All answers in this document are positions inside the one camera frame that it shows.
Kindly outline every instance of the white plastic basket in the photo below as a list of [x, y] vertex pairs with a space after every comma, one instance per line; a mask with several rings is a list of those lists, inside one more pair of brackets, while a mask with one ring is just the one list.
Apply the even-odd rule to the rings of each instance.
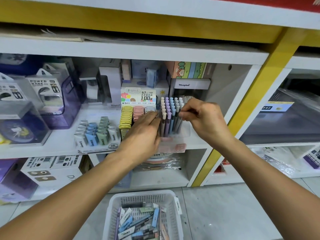
[[[165, 225], [170, 240], [183, 240], [181, 218], [178, 214], [174, 201], [175, 193], [172, 190], [154, 190], [118, 193], [112, 196], [106, 211], [102, 240], [114, 240], [117, 211], [123, 203], [156, 203], [167, 209], [166, 213], [161, 212], [162, 224]], [[141, 218], [147, 213], [141, 213], [138, 208], [132, 209], [133, 220]]]

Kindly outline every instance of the tile floor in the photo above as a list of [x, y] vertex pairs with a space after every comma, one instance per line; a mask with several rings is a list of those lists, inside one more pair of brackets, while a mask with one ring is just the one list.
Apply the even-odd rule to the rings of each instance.
[[[320, 197], [320, 177], [295, 181]], [[246, 184], [172, 188], [180, 199], [184, 240], [274, 240], [281, 235]], [[110, 198], [92, 212], [74, 240], [101, 240]], [[0, 226], [37, 201], [0, 206]]]

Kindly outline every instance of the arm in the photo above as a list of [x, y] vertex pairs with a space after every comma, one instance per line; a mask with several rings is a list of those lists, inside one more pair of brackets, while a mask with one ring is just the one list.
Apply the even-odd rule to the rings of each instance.
[[232, 164], [284, 239], [320, 239], [320, 199], [234, 138], [217, 104], [192, 98], [179, 115]]
[[106, 193], [157, 152], [160, 143], [157, 115], [149, 112], [141, 116], [114, 153], [0, 228], [0, 239], [73, 239]]

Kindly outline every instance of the forearm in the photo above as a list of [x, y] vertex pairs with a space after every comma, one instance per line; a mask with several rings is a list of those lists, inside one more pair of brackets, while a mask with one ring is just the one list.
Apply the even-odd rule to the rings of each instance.
[[320, 199], [241, 141], [219, 152], [233, 165], [284, 239], [320, 239]]
[[111, 153], [96, 167], [0, 228], [0, 239], [73, 239], [109, 190], [132, 168]]

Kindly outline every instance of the red sign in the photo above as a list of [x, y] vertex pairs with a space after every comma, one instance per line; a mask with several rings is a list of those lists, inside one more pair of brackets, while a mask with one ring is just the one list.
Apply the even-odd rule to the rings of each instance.
[[320, 12], [320, 0], [222, 0], [237, 3]]

